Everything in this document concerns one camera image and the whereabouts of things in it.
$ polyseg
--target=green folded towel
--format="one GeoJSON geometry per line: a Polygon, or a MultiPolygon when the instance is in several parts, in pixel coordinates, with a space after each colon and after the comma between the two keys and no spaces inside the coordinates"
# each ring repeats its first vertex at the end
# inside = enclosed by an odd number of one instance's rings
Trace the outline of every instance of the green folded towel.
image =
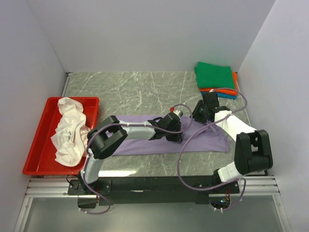
{"type": "Polygon", "coordinates": [[[194,67],[199,88],[232,88],[235,89],[231,67],[223,67],[198,62],[194,67]]]}

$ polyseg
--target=black metal base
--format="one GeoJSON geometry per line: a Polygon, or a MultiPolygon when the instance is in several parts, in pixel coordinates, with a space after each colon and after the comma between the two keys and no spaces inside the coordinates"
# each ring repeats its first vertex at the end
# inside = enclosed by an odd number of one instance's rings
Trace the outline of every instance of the black metal base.
{"type": "MultiPolygon", "coordinates": [[[[195,188],[212,186],[211,175],[184,176],[183,180],[195,188]]],[[[85,193],[78,180],[71,180],[68,195],[89,195],[85,193]]],[[[237,182],[227,184],[211,191],[194,191],[184,186],[177,176],[145,177],[100,177],[92,184],[95,191],[106,196],[113,204],[127,203],[186,203],[209,204],[209,194],[239,193],[237,182]]],[[[85,199],[85,208],[89,208],[89,199],[85,199]]],[[[104,200],[99,205],[106,205],[104,200]]]]}

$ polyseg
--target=white backdrop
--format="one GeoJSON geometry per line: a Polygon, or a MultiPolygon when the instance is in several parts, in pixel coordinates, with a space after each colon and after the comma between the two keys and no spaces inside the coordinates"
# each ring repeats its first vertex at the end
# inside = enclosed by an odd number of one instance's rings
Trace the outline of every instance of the white backdrop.
{"type": "Polygon", "coordinates": [[[46,100],[65,72],[25,0],[0,7],[0,230],[13,231],[29,176],[22,170],[46,100]]]}
{"type": "Polygon", "coordinates": [[[27,0],[67,72],[238,71],[275,0],[27,0]]]}
{"type": "Polygon", "coordinates": [[[309,218],[309,2],[277,0],[239,70],[255,128],[269,132],[275,175],[294,232],[309,218]]]}

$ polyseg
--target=plastic tray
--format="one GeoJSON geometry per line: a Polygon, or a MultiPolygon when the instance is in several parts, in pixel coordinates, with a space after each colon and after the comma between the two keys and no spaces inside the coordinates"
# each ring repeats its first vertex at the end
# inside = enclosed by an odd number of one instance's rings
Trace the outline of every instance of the plastic tray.
{"type": "MultiPolygon", "coordinates": [[[[23,169],[26,175],[77,175],[83,168],[85,157],[75,167],[66,167],[55,161],[56,148],[50,138],[55,134],[62,117],[57,106],[60,98],[49,98],[46,102],[23,169]]],[[[93,129],[97,123],[99,99],[97,97],[72,97],[72,99],[83,104],[87,118],[86,126],[93,129]]]]}

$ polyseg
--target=stack of folded towels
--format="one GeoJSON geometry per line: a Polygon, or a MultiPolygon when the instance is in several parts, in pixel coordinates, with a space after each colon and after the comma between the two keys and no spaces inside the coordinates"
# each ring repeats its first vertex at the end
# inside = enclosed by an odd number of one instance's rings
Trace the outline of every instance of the stack of folded towels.
{"type": "MultiPolygon", "coordinates": [[[[232,72],[231,67],[223,67],[203,62],[198,62],[194,67],[197,76],[197,86],[201,91],[209,92],[214,88],[232,88],[237,90],[237,74],[232,72]]],[[[228,89],[216,91],[218,97],[236,99],[237,92],[228,89]]]]}

